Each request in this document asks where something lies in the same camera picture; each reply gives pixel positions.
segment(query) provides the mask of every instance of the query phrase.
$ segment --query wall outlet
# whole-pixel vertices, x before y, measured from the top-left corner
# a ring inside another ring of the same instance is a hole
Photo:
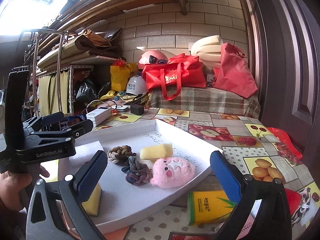
[[[192,45],[195,44],[194,42],[189,42],[188,43],[188,50],[191,51]]]

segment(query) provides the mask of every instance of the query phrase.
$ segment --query blue gripper pad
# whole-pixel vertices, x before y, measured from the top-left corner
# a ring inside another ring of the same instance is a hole
[[[104,151],[97,151],[91,160],[75,174],[74,190],[79,203],[88,201],[95,186],[107,167],[108,158]]]
[[[240,172],[238,168],[228,163],[223,154],[219,151],[214,151],[211,154],[210,165],[229,200],[238,204],[241,199],[241,185],[231,171]]]

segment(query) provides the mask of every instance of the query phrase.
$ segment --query pink plush toy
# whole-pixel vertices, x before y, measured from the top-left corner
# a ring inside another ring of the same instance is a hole
[[[180,157],[161,158],[152,167],[152,185],[161,188],[181,187],[193,179],[195,167]]]

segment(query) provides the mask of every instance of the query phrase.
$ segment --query red tote bag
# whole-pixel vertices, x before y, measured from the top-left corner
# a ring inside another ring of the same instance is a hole
[[[258,88],[243,58],[244,53],[237,46],[230,43],[223,44],[221,66],[213,87],[243,98],[252,96]]]
[[[146,64],[142,77],[149,92],[152,88],[161,87],[164,99],[172,100],[180,94],[181,87],[205,88],[206,80],[202,68],[199,57],[182,53],[170,58],[167,64]],[[167,85],[177,86],[177,92],[170,97],[167,96]]]

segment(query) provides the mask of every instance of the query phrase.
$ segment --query white tray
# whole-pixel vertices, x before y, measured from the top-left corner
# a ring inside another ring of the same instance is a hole
[[[151,184],[131,185],[125,180],[126,174],[121,171],[121,166],[108,163],[99,181],[102,187],[99,215],[90,217],[103,234],[137,223],[187,193],[211,172],[210,154],[216,150],[222,152],[214,145],[158,119],[92,131],[78,138],[76,146],[97,140],[105,152],[116,146],[129,145],[137,156],[145,146],[172,142],[174,155],[187,159],[196,167],[194,179],[185,186],[162,189]],[[68,158],[60,159],[58,180],[67,174],[75,174],[78,168],[72,167]],[[64,207],[62,210],[68,228],[73,228]]]

